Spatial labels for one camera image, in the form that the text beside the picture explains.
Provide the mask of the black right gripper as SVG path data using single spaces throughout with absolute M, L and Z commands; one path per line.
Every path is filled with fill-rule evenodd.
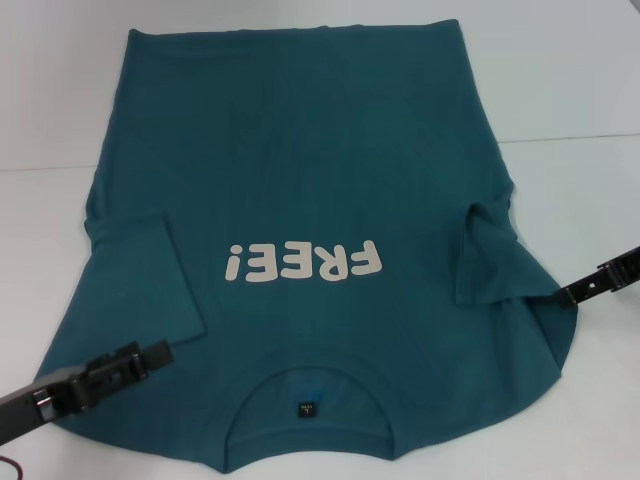
M 639 281 L 640 247 L 635 247 L 599 266 L 599 270 L 558 292 L 563 308 L 577 306 L 610 290 L 620 290 Z

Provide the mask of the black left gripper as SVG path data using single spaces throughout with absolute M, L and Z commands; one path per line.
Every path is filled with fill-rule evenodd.
M 14 440 L 43 425 L 83 413 L 149 373 L 174 362 L 166 340 L 129 344 L 85 364 L 57 370 L 1 398 L 1 438 Z

